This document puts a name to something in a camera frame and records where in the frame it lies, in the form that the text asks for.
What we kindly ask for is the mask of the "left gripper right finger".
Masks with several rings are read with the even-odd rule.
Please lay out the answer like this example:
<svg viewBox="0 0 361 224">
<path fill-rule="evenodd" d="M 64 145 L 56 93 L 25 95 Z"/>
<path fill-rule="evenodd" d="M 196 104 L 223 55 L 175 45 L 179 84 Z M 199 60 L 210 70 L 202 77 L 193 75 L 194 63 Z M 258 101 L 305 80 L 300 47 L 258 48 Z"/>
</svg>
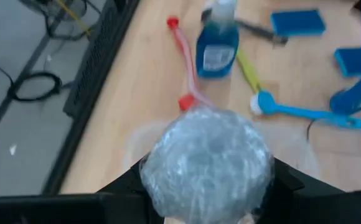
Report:
<svg viewBox="0 0 361 224">
<path fill-rule="evenodd" d="M 301 197 L 320 197 L 342 193 L 341 189 L 307 175 L 287 163 L 274 160 L 274 181 L 265 196 L 258 224 L 288 223 L 292 208 Z"/>
</svg>

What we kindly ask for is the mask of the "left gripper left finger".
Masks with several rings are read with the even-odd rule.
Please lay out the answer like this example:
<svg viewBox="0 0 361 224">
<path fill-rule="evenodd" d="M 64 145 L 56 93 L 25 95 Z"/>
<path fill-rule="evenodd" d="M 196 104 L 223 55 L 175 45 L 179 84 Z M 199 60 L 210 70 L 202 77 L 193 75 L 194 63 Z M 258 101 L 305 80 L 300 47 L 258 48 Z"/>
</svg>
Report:
<svg viewBox="0 0 361 224">
<path fill-rule="evenodd" d="M 152 200 L 141 182 L 139 169 L 145 158 L 132 165 L 124 174 L 99 190 L 105 194 L 107 223 L 164 224 L 165 218 L 155 211 Z"/>
</svg>

